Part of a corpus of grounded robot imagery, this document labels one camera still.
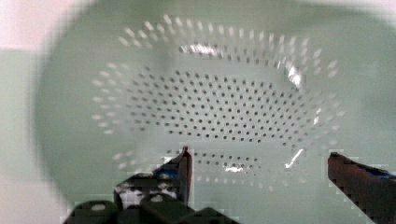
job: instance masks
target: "black mechanical part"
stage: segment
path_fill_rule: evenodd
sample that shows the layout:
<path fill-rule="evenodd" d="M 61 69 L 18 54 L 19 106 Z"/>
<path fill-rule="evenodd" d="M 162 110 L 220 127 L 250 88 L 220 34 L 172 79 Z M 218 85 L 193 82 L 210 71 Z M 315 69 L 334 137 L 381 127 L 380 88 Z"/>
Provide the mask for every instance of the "black mechanical part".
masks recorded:
<path fill-rule="evenodd" d="M 332 153 L 329 179 L 374 223 L 396 224 L 396 176 Z"/>
<path fill-rule="evenodd" d="M 113 223 L 120 209 L 109 201 L 81 203 L 64 224 L 108 224 Z"/>
<path fill-rule="evenodd" d="M 134 175 L 114 189 L 114 202 L 119 209 L 139 205 L 155 193 L 164 193 L 184 203 L 188 202 L 191 186 L 192 158 L 187 147 L 174 159 L 152 173 Z"/>
<path fill-rule="evenodd" d="M 120 212 L 117 224 L 238 224 L 212 208 L 195 212 L 167 194 L 150 194 L 141 206 Z"/>

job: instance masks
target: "colander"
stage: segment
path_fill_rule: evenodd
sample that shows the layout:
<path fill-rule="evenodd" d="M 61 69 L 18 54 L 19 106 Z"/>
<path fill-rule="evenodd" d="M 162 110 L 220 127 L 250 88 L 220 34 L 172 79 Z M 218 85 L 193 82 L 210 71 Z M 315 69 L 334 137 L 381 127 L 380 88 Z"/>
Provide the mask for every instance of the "colander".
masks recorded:
<path fill-rule="evenodd" d="M 70 204 L 188 147 L 189 205 L 241 223 L 364 223 L 327 158 L 396 170 L 394 29 L 295 1 L 99 0 L 43 63 L 35 133 Z"/>

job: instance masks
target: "screw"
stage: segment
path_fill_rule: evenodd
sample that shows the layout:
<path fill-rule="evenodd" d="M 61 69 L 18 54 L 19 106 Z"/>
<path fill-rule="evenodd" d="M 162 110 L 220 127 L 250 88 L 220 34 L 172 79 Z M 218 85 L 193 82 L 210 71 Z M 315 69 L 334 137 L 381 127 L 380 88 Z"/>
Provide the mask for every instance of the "screw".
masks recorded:
<path fill-rule="evenodd" d="M 154 203 L 160 203 L 163 201 L 163 196 L 157 194 L 155 197 L 151 198 L 151 201 Z"/>

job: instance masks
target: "white colander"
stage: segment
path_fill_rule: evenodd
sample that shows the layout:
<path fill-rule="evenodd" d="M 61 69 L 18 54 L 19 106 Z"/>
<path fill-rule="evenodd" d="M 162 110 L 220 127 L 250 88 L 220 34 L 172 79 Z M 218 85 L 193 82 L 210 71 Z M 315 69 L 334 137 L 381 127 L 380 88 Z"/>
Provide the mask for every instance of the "white colander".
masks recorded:
<path fill-rule="evenodd" d="M 395 43 L 385 23 L 336 7 L 98 1 L 45 63 L 37 138 L 71 204 L 111 200 L 188 146 L 195 209 L 362 223 L 325 161 L 339 150 L 396 167 Z"/>

